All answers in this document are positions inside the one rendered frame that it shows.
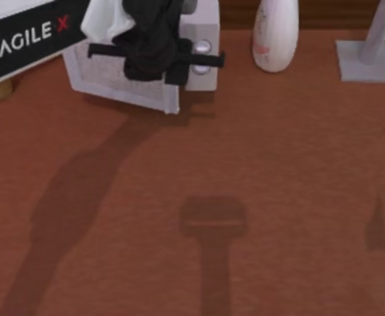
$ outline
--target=silver knob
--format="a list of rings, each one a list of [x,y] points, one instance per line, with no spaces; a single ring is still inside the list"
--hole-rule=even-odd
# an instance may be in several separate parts
[[[211,51],[211,44],[208,41],[199,41],[193,46],[193,52],[195,54],[209,54]]]
[[[210,66],[193,66],[192,71],[196,74],[208,74],[211,70]]]

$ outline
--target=bottle with pink label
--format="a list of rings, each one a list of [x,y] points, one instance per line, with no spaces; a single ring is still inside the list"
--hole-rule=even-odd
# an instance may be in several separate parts
[[[291,63],[299,38],[298,0],[261,0],[253,31],[255,63],[280,72]]]

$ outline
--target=square base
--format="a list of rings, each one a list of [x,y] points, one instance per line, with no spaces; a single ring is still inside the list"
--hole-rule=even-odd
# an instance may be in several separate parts
[[[340,72],[343,82],[385,84],[385,44],[374,64],[359,60],[364,41],[336,41]]]

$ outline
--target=brown tabletop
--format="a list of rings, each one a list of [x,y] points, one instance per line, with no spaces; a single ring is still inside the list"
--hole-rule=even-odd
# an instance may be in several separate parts
[[[74,92],[62,59],[20,78],[0,316],[385,316],[385,85],[341,83],[334,47],[363,35],[304,31],[281,74],[250,37],[179,116]]]

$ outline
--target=brown cylindrical object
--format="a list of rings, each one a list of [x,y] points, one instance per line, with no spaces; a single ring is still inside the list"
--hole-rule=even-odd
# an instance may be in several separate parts
[[[0,82],[0,101],[6,100],[14,92],[11,79]]]

